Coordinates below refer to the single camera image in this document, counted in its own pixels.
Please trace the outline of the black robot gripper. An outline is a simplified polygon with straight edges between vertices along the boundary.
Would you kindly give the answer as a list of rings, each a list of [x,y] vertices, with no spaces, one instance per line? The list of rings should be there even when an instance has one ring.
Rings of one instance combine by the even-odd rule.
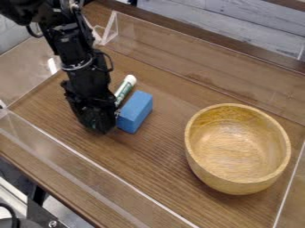
[[[115,95],[108,88],[114,67],[107,61],[87,61],[62,64],[62,69],[68,79],[60,86],[76,119],[84,127],[106,134],[115,127]]]

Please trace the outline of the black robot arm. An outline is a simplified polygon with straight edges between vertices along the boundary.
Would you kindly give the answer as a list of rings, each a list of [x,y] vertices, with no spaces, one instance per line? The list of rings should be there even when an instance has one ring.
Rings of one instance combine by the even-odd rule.
[[[71,110],[84,127],[107,133],[115,126],[115,95],[108,89],[114,64],[94,48],[82,0],[0,0],[0,15],[24,27],[37,23],[68,75],[60,86]]]

